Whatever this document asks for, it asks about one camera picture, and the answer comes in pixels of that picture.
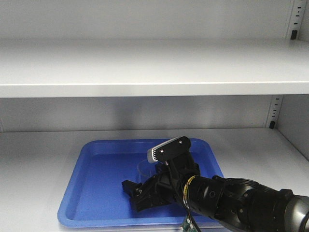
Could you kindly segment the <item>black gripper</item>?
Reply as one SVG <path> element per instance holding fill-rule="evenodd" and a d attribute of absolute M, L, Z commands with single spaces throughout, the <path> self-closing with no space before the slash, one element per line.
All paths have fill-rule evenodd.
<path fill-rule="evenodd" d="M 122 182 L 123 191 L 130 198 L 131 209 L 140 212 L 145 209 L 169 205 L 173 202 L 183 204 L 181 194 L 184 184 L 193 175 L 199 175 L 198 164 L 190 152 L 185 152 L 167 163 L 155 165 L 156 174 L 144 183 L 130 180 Z"/>

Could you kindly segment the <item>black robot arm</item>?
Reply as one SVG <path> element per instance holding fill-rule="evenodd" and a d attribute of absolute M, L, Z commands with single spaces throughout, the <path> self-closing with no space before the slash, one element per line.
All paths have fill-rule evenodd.
<path fill-rule="evenodd" d="M 156 174 L 144 183 L 122 182 L 137 212 L 177 202 L 189 218 L 197 213 L 234 232 L 309 229 L 309 199 L 290 189 L 274 190 L 242 178 L 202 177 L 189 152 L 155 167 Z"/>

